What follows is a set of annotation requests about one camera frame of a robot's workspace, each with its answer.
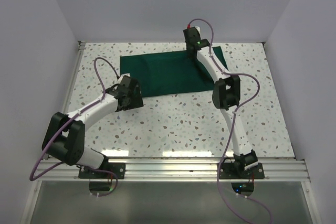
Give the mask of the green surgical cloth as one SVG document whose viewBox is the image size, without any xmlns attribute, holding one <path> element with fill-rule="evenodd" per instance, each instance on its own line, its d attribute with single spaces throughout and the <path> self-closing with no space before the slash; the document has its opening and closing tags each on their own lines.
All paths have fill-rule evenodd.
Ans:
<svg viewBox="0 0 336 224">
<path fill-rule="evenodd" d="M 144 98 L 211 91 L 213 79 L 185 50 L 120 57 L 120 73 L 140 83 Z"/>
</svg>

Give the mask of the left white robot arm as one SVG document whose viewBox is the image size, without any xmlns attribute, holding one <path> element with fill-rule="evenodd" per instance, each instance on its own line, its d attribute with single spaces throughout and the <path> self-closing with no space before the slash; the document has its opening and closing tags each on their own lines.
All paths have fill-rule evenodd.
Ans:
<svg viewBox="0 0 336 224">
<path fill-rule="evenodd" d="M 85 146 L 86 130 L 111 113 L 143 107 L 140 83 L 123 75 L 88 105 L 63 114 L 55 113 L 50 120 L 42 150 L 67 165 L 90 167 L 97 178 L 104 178 L 109 165 L 102 153 Z"/>
</svg>

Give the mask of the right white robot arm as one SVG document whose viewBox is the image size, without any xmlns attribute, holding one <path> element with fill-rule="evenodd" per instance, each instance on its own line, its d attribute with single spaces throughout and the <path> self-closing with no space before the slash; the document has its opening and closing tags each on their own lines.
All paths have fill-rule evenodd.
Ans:
<svg viewBox="0 0 336 224">
<path fill-rule="evenodd" d="M 238 178 L 246 178 L 258 165 L 258 158 L 248 139 L 244 125 L 237 112 L 240 102 L 240 77 L 232 74 L 215 56 L 206 39 L 186 39 L 189 56 L 201 63 L 214 82 L 212 102 L 219 109 L 230 129 L 228 143 L 232 143 L 234 161 L 230 163 Z"/>
</svg>

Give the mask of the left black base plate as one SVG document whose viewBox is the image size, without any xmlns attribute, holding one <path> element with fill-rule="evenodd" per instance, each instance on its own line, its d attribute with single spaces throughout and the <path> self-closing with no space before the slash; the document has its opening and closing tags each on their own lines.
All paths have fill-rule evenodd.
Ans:
<svg viewBox="0 0 336 224">
<path fill-rule="evenodd" d="M 78 178 L 80 179 L 124 179 L 126 164 L 122 162 L 103 162 L 99 168 L 88 166 L 81 167 Z"/>
</svg>

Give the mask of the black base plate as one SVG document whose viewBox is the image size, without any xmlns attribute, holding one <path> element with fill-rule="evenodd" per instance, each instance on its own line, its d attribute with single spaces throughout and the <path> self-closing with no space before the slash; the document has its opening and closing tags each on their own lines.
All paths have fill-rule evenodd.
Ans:
<svg viewBox="0 0 336 224">
<path fill-rule="evenodd" d="M 126 164 L 122 162 L 103 162 L 99 168 L 88 166 L 81 167 L 78 178 L 80 179 L 124 179 Z"/>
<path fill-rule="evenodd" d="M 235 163 L 224 162 L 219 170 L 219 179 L 265 179 L 264 168 L 261 163 L 247 170 L 238 168 Z"/>
</svg>

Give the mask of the aluminium rail frame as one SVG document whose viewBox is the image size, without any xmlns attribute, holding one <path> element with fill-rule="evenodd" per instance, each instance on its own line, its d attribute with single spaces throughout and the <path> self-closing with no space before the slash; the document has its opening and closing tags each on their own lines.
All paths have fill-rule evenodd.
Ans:
<svg viewBox="0 0 336 224">
<path fill-rule="evenodd" d="M 219 44 L 229 69 L 243 78 L 243 99 L 257 96 L 238 111 L 248 139 L 262 163 L 265 179 L 297 182 L 299 204 L 308 222 L 320 223 L 304 161 L 295 158 L 287 127 L 261 43 Z M 105 85 L 115 83 L 120 57 L 181 51 L 183 43 L 82 42 L 64 111 L 88 105 L 101 92 L 95 69 Z M 111 113 L 86 130 L 85 146 L 126 164 L 126 182 L 214 182 L 222 155 L 233 158 L 229 127 L 211 101 L 211 93 L 169 94 L 144 99 L 144 107 Z"/>
</svg>

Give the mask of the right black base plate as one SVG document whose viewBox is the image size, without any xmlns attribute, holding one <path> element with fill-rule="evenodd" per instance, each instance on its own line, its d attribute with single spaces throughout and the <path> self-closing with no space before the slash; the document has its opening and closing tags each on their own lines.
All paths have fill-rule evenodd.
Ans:
<svg viewBox="0 0 336 224">
<path fill-rule="evenodd" d="M 261 163 L 247 170 L 238 168 L 235 163 L 224 162 L 219 170 L 219 179 L 265 179 L 264 168 Z"/>
</svg>

